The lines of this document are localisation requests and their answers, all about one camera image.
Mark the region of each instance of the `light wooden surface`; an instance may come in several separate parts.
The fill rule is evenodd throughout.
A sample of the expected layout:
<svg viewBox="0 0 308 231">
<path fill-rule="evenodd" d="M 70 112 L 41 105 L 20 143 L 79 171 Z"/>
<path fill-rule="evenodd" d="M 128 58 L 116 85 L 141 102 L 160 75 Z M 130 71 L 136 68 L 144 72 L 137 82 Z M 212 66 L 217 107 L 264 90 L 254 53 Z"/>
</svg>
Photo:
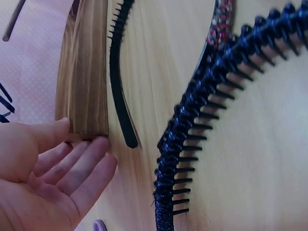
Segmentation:
<svg viewBox="0 0 308 231">
<path fill-rule="evenodd" d="M 284 0 L 237 0 L 235 32 L 267 16 Z M 108 5 L 109 22 L 116 1 Z M 102 219 L 108 231 L 155 231 L 152 193 L 156 144 L 199 59 L 214 0 L 136 0 L 121 49 L 123 89 L 142 148 L 124 144 L 107 84 L 115 177 L 83 221 Z M 177 231 L 308 230 L 307 52 L 254 73 L 244 92 L 226 101 L 190 173 L 190 212 L 175 217 Z"/>
<path fill-rule="evenodd" d="M 67 116 L 71 120 L 67 141 L 108 135 L 104 42 L 107 3 L 82 0 L 76 20 L 68 18 L 56 97 L 56 119 Z"/>
</svg>

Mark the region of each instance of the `black comb teeth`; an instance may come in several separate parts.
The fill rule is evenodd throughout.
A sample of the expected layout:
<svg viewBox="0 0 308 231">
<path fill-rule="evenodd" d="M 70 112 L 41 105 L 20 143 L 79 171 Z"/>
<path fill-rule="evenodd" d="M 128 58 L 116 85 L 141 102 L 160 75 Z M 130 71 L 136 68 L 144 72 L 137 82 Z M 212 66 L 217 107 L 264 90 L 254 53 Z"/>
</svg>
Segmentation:
<svg viewBox="0 0 308 231">
<path fill-rule="evenodd" d="M 15 113 L 15 108 L 11 104 L 13 102 L 13 99 L 11 98 L 11 96 L 1 83 L 0 83 L 0 91 L 2 91 L 2 93 L 8 100 L 7 101 L 5 98 L 0 96 L 0 104 L 2 104 L 6 109 L 9 110 L 7 113 L 3 115 L 0 114 L 0 123 L 9 123 L 10 121 L 6 117 L 9 116 L 11 113 Z"/>
<path fill-rule="evenodd" d="M 201 147 L 185 146 L 186 140 L 205 140 L 204 136 L 191 135 L 189 131 L 199 127 L 200 129 L 212 129 L 208 124 L 196 124 L 196 117 L 206 119 L 219 119 L 215 115 L 201 112 L 206 106 L 212 109 L 226 109 L 221 103 L 214 103 L 209 99 L 211 94 L 222 98 L 234 99 L 232 95 L 217 89 L 219 84 L 243 90 L 244 88 L 230 81 L 228 73 L 234 73 L 241 78 L 253 81 L 245 72 L 238 69 L 237 65 L 245 63 L 252 69 L 263 73 L 263 70 L 256 63 L 250 60 L 250 56 L 257 55 L 263 61 L 275 66 L 275 63 L 262 50 L 262 47 L 269 46 L 282 59 L 287 60 L 282 50 L 277 46 L 278 39 L 299 55 L 290 35 L 297 34 L 300 41 L 308 49 L 308 42 L 305 31 L 308 30 L 308 0 L 303 0 L 301 6 L 296 9 L 293 4 L 287 3 L 282 12 L 272 9 L 267 18 L 257 16 L 254 26 L 243 25 L 240 36 L 230 35 L 226 44 L 221 44 L 217 52 L 208 44 L 205 45 L 201 61 L 195 71 L 180 103 L 175 107 L 175 113 L 168 122 L 168 126 L 160 139 L 157 148 L 161 156 L 157 163 L 159 171 L 155 171 L 157 180 L 154 183 L 155 192 L 155 217 L 157 231 L 173 231 L 173 216 L 188 212 L 188 209 L 173 210 L 173 205 L 189 202 L 188 199 L 173 201 L 173 195 L 189 193 L 188 188 L 176 189 L 173 187 L 178 182 L 191 182 L 191 178 L 175 180 L 178 173 L 194 171 L 192 167 L 179 167 L 182 162 L 198 161 L 197 157 L 182 157 L 182 151 L 198 151 Z"/>
<path fill-rule="evenodd" d="M 129 11 L 133 5 L 134 0 L 124 0 L 123 3 L 118 3 L 120 8 L 116 8 L 117 13 L 114 13 L 115 19 L 111 27 L 113 30 L 109 31 L 112 36 L 110 46 L 110 83 L 112 95 L 115 102 L 115 109 L 122 129 L 125 143 L 130 148 L 138 146 L 138 140 L 134 131 L 134 127 L 130 120 L 130 115 L 126 108 L 124 94 L 122 92 L 121 73 L 120 73 L 120 47 L 124 32 L 124 27 L 128 18 Z"/>
</svg>

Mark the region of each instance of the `purple object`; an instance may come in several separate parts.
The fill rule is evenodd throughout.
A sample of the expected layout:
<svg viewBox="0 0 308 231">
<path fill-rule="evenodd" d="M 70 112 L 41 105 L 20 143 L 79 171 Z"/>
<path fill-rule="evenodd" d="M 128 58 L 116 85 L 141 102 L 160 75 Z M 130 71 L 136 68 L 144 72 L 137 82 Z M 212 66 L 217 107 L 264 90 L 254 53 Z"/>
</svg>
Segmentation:
<svg viewBox="0 0 308 231">
<path fill-rule="evenodd" d="M 93 222 L 93 231 L 107 231 L 107 228 L 102 220 L 95 220 Z"/>
</svg>

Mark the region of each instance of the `pink polka dot fabric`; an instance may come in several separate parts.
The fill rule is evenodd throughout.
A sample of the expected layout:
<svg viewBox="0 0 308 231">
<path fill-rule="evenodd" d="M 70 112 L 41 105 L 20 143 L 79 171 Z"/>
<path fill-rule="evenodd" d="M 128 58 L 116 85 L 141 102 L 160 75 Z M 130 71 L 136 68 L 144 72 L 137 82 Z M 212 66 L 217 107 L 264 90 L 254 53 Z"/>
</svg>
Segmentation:
<svg viewBox="0 0 308 231">
<path fill-rule="evenodd" d="M 0 1 L 1 38 L 18 1 Z M 26 0 L 10 40 L 0 40 L 0 83 L 15 108 L 9 121 L 54 120 L 61 45 L 72 4 L 73 0 Z M 7 112 L 0 104 L 0 114 Z"/>
</svg>

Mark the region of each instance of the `wooden block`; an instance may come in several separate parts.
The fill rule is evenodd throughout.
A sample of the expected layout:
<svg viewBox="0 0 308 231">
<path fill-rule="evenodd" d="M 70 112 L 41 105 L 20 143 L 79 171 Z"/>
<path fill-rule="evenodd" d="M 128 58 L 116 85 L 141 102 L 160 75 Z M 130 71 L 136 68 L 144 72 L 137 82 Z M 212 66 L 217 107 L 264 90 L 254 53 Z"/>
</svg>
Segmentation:
<svg viewBox="0 0 308 231">
<path fill-rule="evenodd" d="M 71 120 L 67 141 L 108 135 L 106 22 L 107 0 L 81 0 L 76 19 L 67 21 L 55 115 Z"/>
</svg>

